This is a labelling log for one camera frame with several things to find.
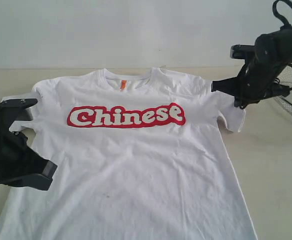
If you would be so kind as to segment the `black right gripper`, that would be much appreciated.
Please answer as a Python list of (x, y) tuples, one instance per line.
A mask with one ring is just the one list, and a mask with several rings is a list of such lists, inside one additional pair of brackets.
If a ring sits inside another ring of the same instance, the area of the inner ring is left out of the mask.
[(245, 72), (238, 77), (216, 80), (211, 83), (211, 92), (222, 92), (233, 96), (234, 107), (245, 109), (246, 105), (274, 97), (273, 83), (276, 68), (252, 59), (244, 65)]

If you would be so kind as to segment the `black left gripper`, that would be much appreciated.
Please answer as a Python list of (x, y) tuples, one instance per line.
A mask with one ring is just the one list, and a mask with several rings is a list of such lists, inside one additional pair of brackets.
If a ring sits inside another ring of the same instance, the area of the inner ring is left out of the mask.
[(27, 141), (22, 132), (0, 134), (0, 184), (47, 191), (57, 165), (29, 148)]

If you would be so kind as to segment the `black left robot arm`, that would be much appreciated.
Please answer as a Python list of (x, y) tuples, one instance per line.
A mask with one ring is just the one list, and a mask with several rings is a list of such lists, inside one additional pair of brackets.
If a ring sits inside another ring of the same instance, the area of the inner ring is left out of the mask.
[(47, 191), (57, 165), (31, 149), (27, 140), (22, 132), (0, 126), (0, 185)]

